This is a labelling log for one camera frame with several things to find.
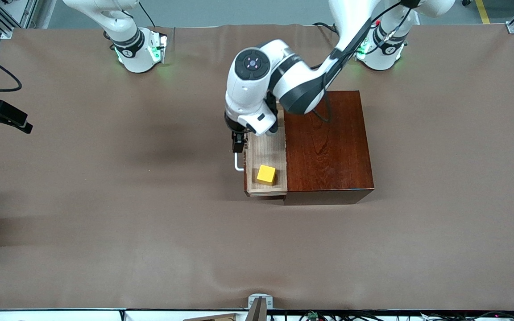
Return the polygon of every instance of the black cable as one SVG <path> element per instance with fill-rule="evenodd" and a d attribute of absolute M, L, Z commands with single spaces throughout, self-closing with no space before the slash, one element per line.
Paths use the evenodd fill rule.
<path fill-rule="evenodd" d="M 23 87 L 23 85 L 21 84 L 21 81 L 17 77 L 15 77 L 15 75 L 13 75 L 9 70 L 7 70 L 2 65 L 0 65 L 0 69 L 2 69 L 2 71 L 4 71 L 11 78 L 13 78 L 14 81 L 17 82 L 17 87 L 15 87 L 15 88 L 0 88 L 0 93 L 10 93 L 12 91 L 18 91 L 19 89 L 21 89 Z"/>
<path fill-rule="evenodd" d="M 482 315 L 480 315 L 479 317 L 471 317 L 469 319 L 467 319 L 468 321 L 475 321 L 477 319 L 479 319 L 480 317 L 486 317 L 490 314 L 496 314 L 498 316 L 503 316 L 503 317 L 508 317 L 509 319 L 514 319 L 514 315 L 510 315 L 510 314 L 507 314 L 507 313 L 502 313 L 502 312 L 498 312 L 498 311 L 491 311 L 491 312 L 487 312 L 487 313 L 484 313 Z"/>
<path fill-rule="evenodd" d="M 370 313 L 366 313 L 364 311 L 359 311 L 358 312 L 360 315 L 362 315 L 363 317 L 368 317 L 370 319 L 374 319 L 376 321 L 383 321 L 382 319 L 380 319 L 379 317 L 376 317 L 375 315 L 372 315 Z"/>
<path fill-rule="evenodd" d="M 338 34 L 338 30 L 336 30 L 336 25 L 335 24 L 333 24 L 332 26 L 329 26 L 329 25 L 325 24 L 324 22 L 315 22 L 312 25 L 313 26 L 323 26 L 323 27 L 326 27 L 328 30 L 332 31 L 333 33 Z"/>
<path fill-rule="evenodd" d="M 334 321 L 337 321 L 336 319 L 336 316 L 332 313 L 327 313 L 325 311 L 320 311 L 320 312 L 317 312 L 318 315 L 320 315 L 321 317 L 323 317 L 323 319 L 325 319 L 326 321 L 328 321 L 328 319 L 324 316 L 324 315 L 328 315 L 329 317 L 331 317 Z"/>
<path fill-rule="evenodd" d="M 356 315 L 353 315 L 352 316 L 352 319 L 349 318 L 350 321 L 353 321 L 355 319 L 361 319 L 362 321 L 369 321 L 368 319 L 366 319 L 365 317 L 358 317 Z"/>
<path fill-rule="evenodd" d="M 142 11 L 146 14 L 146 16 L 150 20 L 150 23 L 152 24 L 152 26 L 155 27 L 156 24 L 153 22 L 152 18 L 150 18 L 150 16 L 149 16 L 148 12 L 146 11 L 146 9 L 144 9 L 144 6 L 142 5 L 142 2 L 138 2 L 138 4 L 140 4 L 140 8 L 142 8 Z"/>
<path fill-rule="evenodd" d="M 390 34 L 394 34 L 396 33 L 398 30 L 400 30 L 400 27 L 404 24 L 404 22 L 406 21 L 406 19 L 408 18 L 408 16 L 410 15 L 410 12 L 412 12 L 412 8 L 409 8 L 408 9 L 408 12 L 406 12 L 406 15 L 404 16 L 404 18 L 402 19 L 402 21 L 400 22 L 399 25 L 397 25 L 391 32 Z M 386 41 L 388 41 L 388 39 L 386 39 L 386 37 L 382 38 L 382 40 L 376 45 L 376 47 L 374 47 L 373 49 L 371 49 L 369 52 L 365 53 L 365 55 L 368 55 L 370 53 L 373 53 L 374 51 L 376 51 L 377 49 L 379 49 L 384 43 L 386 43 Z"/>
<path fill-rule="evenodd" d="M 108 33 L 106 33 L 106 30 L 102 31 L 102 35 L 103 35 L 103 37 L 104 37 L 104 38 L 106 38 L 106 39 L 110 40 L 110 36 L 108 35 Z M 110 45 L 110 47 L 108 47 L 108 48 L 109 48 L 110 50 L 114 50 L 114 43 L 112 43 L 112 44 Z"/>
<path fill-rule="evenodd" d="M 316 111 L 316 107 L 314 107 L 312 109 L 312 112 L 314 113 L 314 115 L 316 115 L 321 121 L 325 122 L 325 123 L 329 123 L 331 120 L 332 120 L 332 106 L 330 105 L 330 100 L 328 99 L 328 95 L 326 95 L 327 93 L 327 90 L 326 90 L 326 74 L 322 75 L 323 77 L 323 82 L 322 82 L 322 90 L 324 90 L 324 104 L 327 106 L 327 114 L 328 116 L 326 118 L 322 117 L 318 111 Z"/>
<path fill-rule="evenodd" d="M 397 4 L 394 4 L 393 6 L 390 6 L 390 8 L 387 8 L 383 12 L 380 12 L 380 14 L 378 16 L 376 16 L 376 18 L 372 19 L 372 23 L 376 22 L 378 19 L 380 19 L 380 17 L 382 17 L 384 14 L 386 14 L 386 12 L 389 12 L 390 10 L 392 10 L 393 8 L 396 8 L 399 5 L 400 5 L 400 2 L 398 2 Z"/>
<path fill-rule="evenodd" d="M 428 321 L 455 321 L 456 318 L 455 317 L 447 317 L 445 315 L 439 315 L 439 314 L 436 314 L 436 313 L 430 313 L 430 315 L 428 315 Z"/>
<path fill-rule="evenodd" d="M 134 19 L 134 17 L 133 17 L 131 14 L 129 14 L 128 12 L 126 12 L 126 10 L 121 10 L 120 12 L 122 12 L 123 14 L 126 14 L 126 15 L 127 15 L 127 16 L 129 16 L 130 18 L 133 18 L 133 19 Z"/>

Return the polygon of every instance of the cable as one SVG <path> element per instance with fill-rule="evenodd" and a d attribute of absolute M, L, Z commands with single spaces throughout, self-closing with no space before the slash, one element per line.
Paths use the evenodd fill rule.
<path fill-rule="evenodd" d="M 327 313 L 325 311 L 317 311 L 317 314 L 322 317 L 323 320 L 325 321 L 328 321 L 328 319 L 324 316 L 325 314 L 328 315 L 329 317 L 332 317 L 333 321 L 337 321 L 336 317 L 334 314 L 332 313 Z"/>
<path fill-rule="evenodd" d="M 106 30 L 102 31 L 102 36 L 108 40 L 110 40 L 110 36 L 108 36 L 108 33 L 106 33 Z M 114 43 L 111 43 L 108 47 L 110 50 L 114 50 Z"/>
<path fill-rule="evenodd" d="M 326 90 L 326 74 L 323 75 L 323 82 L 322 82 L 322 90 L 324 90 L 324 93 L 326 94 L 327 93 L 327 90 Z M 325 95 L 324 96 L 324 104 L 326 105 L 327 107 L 327 117 L 324 118 L 322 117 L 318 111 L 316 111 L 316 107 L 314 107 L 312 109 L 312 112 L 314 113 L 314 115 L 316 115 L 322 122 L 325 122 L 325 123 L 329 123 L 331 120 L 332 120 L 332 106 L 330 104 L 330 99 L 328 99 L 328 95 Z"/>
<path fill-rule="evenodd" d="M 379 317 L 376 317 L 375 315 L 372 315 L 370 313 L 366 313 L 364 311 L 358 311 L 359 315 L 363 316 L 363 317 L 368 317 L 370 319 L 374 319 L 376 321 L 383 321 L 382 319 L 380 319 Z"/>
<path fill-rule="evenodd" d="M 376 18 L 372 19 L 372 23 L 378 21 L 378 19 L 380 19 L 380 17 L 382 17 L 384 14 L 386 14 L 386 12 L 389 12 L 390 10 L 392 10 L 393 8 L 396 8 L 399 5 L 400 5 L 400 2 L 398 2 L 397 4 L 394 4 L 393 6 L 390 6 L 390 8 L 387 8 L 386 10 L 381 12 L 378 16 L 376 16 Z"/>
<path fill-rule="evenodd" d="M 325 24 L 324 22 L 315 22 L 312 24 L 313 26 L 323 26 L 326 27 L 328 30 L 332 31 L 335 34 L 338 34 L 338 30 L 336 30 L 336 24 L 333 24 L 332 26 L 329 26 Z"/>
<path fill-rule="evenodd" d="M 11 78 L 13 78 L 14 81 L 17 82 L 17 87 L 15 87 L 15 88 L 0 88 L 0 93 L 10 93 L 12 91 L 18 91 L 19 89 L 21 89 L 23 87 L 23 85 L 21 84 L 21 81 L 17 77 L 15 77 L 15 75 L 13 75 L 9 70 L 7 70 L 2 65 L 0 65 L 0 69 L 2 69 L 2 71 L 4 71 Z"/>
<path fill-rule="evenodd" d="M 467 320 L 475 321 L 475 320 L 479 319 L 480 317 L 486 317 L 490 314 L 496 314 L 498 317 L 508 317 L 509 319 L 514 319 L 514 315 L 510 315 L 508 313 L 502 313 L 502 312 L 498 312 L 498 311 L 491 311 L 491 312 L 484 313 L 484 314 L 480 315 L 479 317 L 471 317 Z"/>
<path fill-rule="evenodd" d="M 400 22 L 399 25 L 397 25 L 390 33 L 388 33 L 386 35 L 386 37 L 384 37 L 377 45 L 376 47 L 374 47 L 373 49 L 371 49 L 369 52 L 365 53 L 365 55 L 368 55 L 370 53 L 373 53 L 374 51 L 376 51 L 378 48 L 380 48 L 384 43 L 386 43 L 388 41 L 388 39 L 393 36 L 398 30 L 400 30 L 400 27 L 404 24 L 404 22 L 406 21 L 406 19 L 408 18 L 408 16 L 410 15 L 410 12 L 412 12 L 412 8 L 409 8 L 408 9 L 408 12 L 406 12 L 406 15 L 404 16 L 404 18 L 402 19 L 402 21 Z"/>
<path fill-rule="evenodd" d="M 134 19 L 134 17 L 133 17 L 131 14 L 129 14 L 128 12 L 126 12 L 126 10 L 121 10 L 120 12 L 122 12 L 123 14 L 126 14 L 126 15 L 127 15 L 127 16 L 129 16 L 130 18 L 133 18 L 133 19 Z"/>
<path fill-rule="evenodd" d="M 146 11 L 146 9 L 144 9 L 144 6 L 142 5 L 142 2 L 138 2 L 138 4 L 140 4 L 140 8 L 142 8 L 142 11 L 146 14 L 146 16 L 150 20 L 150 23 L 152 24 L 152 26 L 155 27 L 156 24 L 153 22 L 152 18 L 150 18 L 150 16 L 149 16 L 148 12 Z"/>

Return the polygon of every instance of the yellow block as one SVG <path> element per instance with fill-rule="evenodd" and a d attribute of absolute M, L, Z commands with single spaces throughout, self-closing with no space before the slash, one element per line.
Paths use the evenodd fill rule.
<path fill-rule="evenodd" d="M 261 165 L 261 167 L 259 167 L 259 172 L 257 173 L 257 182 L 273 186 L 276 171 L 275 167 Z"/>

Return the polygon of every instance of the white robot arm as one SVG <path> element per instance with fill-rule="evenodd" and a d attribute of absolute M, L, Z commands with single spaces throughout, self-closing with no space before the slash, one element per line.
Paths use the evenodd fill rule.
<path fill-rule="evenodd" d="M 365 41 L 355 53 L 356 59 L 368 68 L 386 70 L 400 59 L 410 29 L 416 23 L 416 12 L 437 18 L 453 6 L 455 0 L 422 0 L 415 8 L 396 0 L 384 0 L 388 8 L 381 22 L 370 29 Z"/>
<path fill-rule="evenodd" d="M 138 0 L 63 0 L 67 6 L 96 21 L 108 34 L 118 60 L 133 73 L 149 71 L 163 63 L 166 35 L 137 27 L 125 10 L 138 6 Z"/>
<path fill-rule="evenodd" d="M 227 79 L 225 112 L 227 125 L 233 132 L 234 152 L 241 152 L 243 142 L 240 135 L 245 132 L 260 136 L 277 131 L 275 99 L 279 100 L 286 112 L 306 114 L 316 107 L 328 86 L 351 57 L 363 54 L 366 59 L 372 53 L 377 53 L 374 49 L 379 49 L 390 39 L 396 40 L 393 36 L 398 30 L 385 35 L 382 37 L 383 41 L 374 43 L 372 47 L 369 45 L 367 39 L 373 37 L 367 38 L 367 35 L 371 31 L 371 35 L 375 33 L 373 29 L 376 28 L 371 16 L 379 2 L 380 0 L 328 0 L 340 38 L 330 55 L 316 70 L 312 70 L 279 39 L 244 49 L 237 54 Z M 455 0 L 400 0 L 395 7 L 405 8 L 405 12 L 420 7 L 422 13 L 439 16 L 449 10 L 453 2 Z M 404 22 L 396 26 L 405 24 L 404 16 L 400 19 Z"/>

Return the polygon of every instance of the wooden box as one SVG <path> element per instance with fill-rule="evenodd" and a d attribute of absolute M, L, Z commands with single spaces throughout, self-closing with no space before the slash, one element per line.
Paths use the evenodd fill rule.
<path fill-rule="evenodd" d="M 358 91 L 329 91 L 316 111 L 283 114 L 278 106 L 275 136 L 247 137 L 245 193 L 284 197 L 285 205 L 354 204 L 374 189 L 361 97 Z M 273 186 L 255 182 L 259 166 L 277 169 Z"/>

